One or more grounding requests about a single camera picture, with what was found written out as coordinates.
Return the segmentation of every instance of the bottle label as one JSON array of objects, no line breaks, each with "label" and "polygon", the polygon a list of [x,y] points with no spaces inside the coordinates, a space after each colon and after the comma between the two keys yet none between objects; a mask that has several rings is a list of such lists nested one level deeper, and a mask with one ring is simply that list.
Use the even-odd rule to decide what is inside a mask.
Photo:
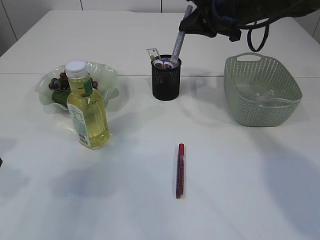
[{"label": "bottle label", "polygon": [[84,113],[75,105],[67,104],[70,116],[73,120],[73,125],[76,131],[76,135],[81,143],[90,147],[90,140],[88,135],[88,129],[85,122]]}]

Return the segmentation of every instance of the green plastic basket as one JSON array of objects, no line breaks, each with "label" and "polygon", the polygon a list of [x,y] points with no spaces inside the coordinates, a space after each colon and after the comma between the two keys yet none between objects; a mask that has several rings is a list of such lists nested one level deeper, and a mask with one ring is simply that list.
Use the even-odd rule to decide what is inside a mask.
[{"label": "green plastic basket", "polygon": [[[259,59],[239,59],[244,56]],[[257,53],[244,53],[226,60],[224,92],[236,121],[249,127],[283,124],[302,99],[301,90],[288,70],[278,60]]]}]

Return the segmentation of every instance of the dark grape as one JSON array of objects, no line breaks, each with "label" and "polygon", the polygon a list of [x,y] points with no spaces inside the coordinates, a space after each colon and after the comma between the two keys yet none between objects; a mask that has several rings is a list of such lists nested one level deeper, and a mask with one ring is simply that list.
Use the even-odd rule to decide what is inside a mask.
[{"label": "dark grape", "polygon": [[57,79],[57,78],[55,78],[55,77],[54,77],[54,78],[52,78],[52,79],[51,79],[51,84],[54,84],[55,80],[58,80],[58,79]]},{"label": "dark grape", "polygon": [[98,88],[98,82],[97,82],[97,81],[93,81],[93,82],[92,82],[92,87],[93,87],[94,89],[97,89],[97,88]]},{"label": "dark grape", "polygon": [[58,79],[55,79],[55,80],[54,80],[53,86],[55,87],[54,89],[59,88],[59,80],[58,80]]},{"label": "dark grape", "polygon": [[56,89],[55,86],[51,82],[49,83],[49,89],[51,89],[51,90],[55,90]]},{"label": "dark grape", "polygon": [[61,82],[61,90],[67,90],[69,88],[69,82],[68,81],[62,81]]},{"label": "dark grape", "polygon": [[67,74],[65,72],[60,73],[60,78],[64,79],[67,77]]}]

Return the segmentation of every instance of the pen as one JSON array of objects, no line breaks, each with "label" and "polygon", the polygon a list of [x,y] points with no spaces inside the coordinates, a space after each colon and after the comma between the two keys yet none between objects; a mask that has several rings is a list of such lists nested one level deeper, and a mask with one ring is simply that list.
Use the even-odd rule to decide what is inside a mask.
[{"label": "pen", "polygon": [[[188,17],[191,14],[192,9],[193,9],[193,7],[191,5],[188,5],[186,7],[186,11],[185,11],[183,19],[185,19],[186,17]],[[176,64],[178,62],[179,55],[180,55],[181,48],[182,48],[182,44],[184,43],[185,35],[186,35],[186,33],[184,31],[179,31],[178,37],[176,38],[175,45],[173,48],[173,53],[172,53],[171,60],[170,60],[174,64]]]},{"label": "pen", "polygon": [[185,145],[179,144],[177,171],[176,171],[176,199],[182,198],[185,187]]}]

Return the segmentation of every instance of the plastic bottle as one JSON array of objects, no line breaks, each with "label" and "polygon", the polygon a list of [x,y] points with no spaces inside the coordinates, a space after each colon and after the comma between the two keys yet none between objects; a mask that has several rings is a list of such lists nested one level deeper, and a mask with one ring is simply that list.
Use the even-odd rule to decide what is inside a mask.
[{"label": "plastic bottle", "polygon": [[71,88],[67,107],[77,138],[87,148],[97,149],[110,137],[103,98],[92,86],[85,61],[67,63],[65,73]]}]

